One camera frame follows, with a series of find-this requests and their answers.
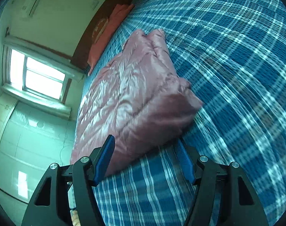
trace metal bolt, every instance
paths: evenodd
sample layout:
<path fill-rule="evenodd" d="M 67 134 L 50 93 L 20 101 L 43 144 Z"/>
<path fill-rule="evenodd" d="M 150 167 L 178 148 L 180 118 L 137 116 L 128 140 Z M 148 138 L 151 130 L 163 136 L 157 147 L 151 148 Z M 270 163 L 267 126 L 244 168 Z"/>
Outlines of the metal bolt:
<path fill-rule="evenodd" d="M 207 162 L 207 161 L 208 161 L 208 157 L 202 155 L 202 156 L 200 157 L 200 160 L 201 160 L 202 162 Z"/>
<path fill-rule="evenodd" d="M 82 157 L 80 160 L 82 163 L 87 163 L 89 161 L 89 158 L 87 156 Z"/>
<path fill-rule="evenodd" d="M 239 164 L 235 161 L 235 162 L 232 162 L 232 167 L 234 168 L 239 168 Z"/>
<path fill-rule="evenodd" d="M 57 164 L 56 163 L 53 163 L 50 165 L 50 169 L 54 170 L 57 168 Z"/>

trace wooden headboard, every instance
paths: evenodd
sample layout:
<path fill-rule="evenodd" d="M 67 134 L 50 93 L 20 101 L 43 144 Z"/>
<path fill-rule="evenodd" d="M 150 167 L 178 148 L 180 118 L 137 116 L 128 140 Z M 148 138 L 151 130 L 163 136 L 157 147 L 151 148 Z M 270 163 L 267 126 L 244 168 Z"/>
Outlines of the wooden headboard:
<path fill-rule="evenodd" d="M 100 19 L 109 17 L 117 4 L 130 5 L 132 0 L 105 0 L 84 31 L 71 59 L 71 63 L 80 69 L 86 69 L 88 55 L 92 46 L 92 33 Z"/>

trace window sill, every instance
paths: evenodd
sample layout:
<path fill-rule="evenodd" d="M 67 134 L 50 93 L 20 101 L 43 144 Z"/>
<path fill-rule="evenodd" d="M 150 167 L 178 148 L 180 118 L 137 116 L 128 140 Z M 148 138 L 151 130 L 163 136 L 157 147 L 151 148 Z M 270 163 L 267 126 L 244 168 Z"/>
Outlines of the window sill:
<path fill-rule="evenodd" d="M 5 93 L 17 98 L 18 100 L 42 111 L 45 111 L 51 115 L 55 115 L 66 120 L 70 118 L 71 108 L 65 106 L 62 103 L 39 97 L 30 92 L 17 90 L 8 83 L 5 83 L 2 86 L 2 90 Z"/>

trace tiled floor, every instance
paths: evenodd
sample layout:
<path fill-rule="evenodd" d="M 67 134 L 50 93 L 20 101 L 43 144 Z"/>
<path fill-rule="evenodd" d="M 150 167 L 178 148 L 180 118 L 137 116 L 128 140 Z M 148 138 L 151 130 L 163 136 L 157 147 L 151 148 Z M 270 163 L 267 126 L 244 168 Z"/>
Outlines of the tiled floor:
<path fill-rule="evenodd" d="M 12 196 L 0 190 L 0 203 L 9 216 L 18 214 L 16 225 L 48 166 L 69 164 L 75 129 L 76 122 L 16 105 L 0 143 L 0 189 Z"/>

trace mattress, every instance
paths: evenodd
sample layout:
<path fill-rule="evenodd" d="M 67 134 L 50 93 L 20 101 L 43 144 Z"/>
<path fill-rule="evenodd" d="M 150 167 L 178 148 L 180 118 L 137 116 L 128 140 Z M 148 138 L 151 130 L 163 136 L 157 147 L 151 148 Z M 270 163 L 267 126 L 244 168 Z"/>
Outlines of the mattress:
<path fill-rule="evenodd" d="M 184 132 L 215 162 L 237 161 L 273 225 L 286 209 L 286 8 L 280 0 L 136 0 L 86 79 L 138 29 L 162 28 L 180 77 L 204 102 Z M 93 188 L 106 225 L 182 225 L 195 188 L 171 145 Z M 210 225 L 215 225 L 217 206 Z"/>

